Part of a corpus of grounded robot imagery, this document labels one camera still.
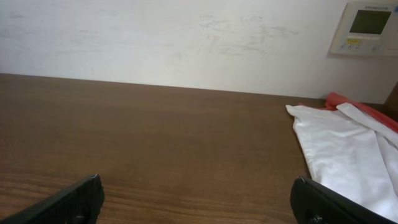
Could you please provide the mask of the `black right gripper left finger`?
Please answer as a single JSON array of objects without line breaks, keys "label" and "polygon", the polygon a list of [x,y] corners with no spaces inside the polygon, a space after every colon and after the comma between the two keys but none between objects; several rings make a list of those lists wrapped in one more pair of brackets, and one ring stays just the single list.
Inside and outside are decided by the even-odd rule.
[{"label": "black right gripper left finger", "polygon": [[103,203],[100,176],[90,175],[1,220],[1,224],[96,224]]}]

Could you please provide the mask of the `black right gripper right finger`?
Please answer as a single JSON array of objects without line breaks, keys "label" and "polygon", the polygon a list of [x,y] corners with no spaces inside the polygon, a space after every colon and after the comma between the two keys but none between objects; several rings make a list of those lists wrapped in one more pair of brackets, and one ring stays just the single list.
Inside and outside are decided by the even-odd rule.
[{"label": "black right gripper right finger", "polygon": [[299,224],[396,224],[307,177],[295,179],[290,205]]}]

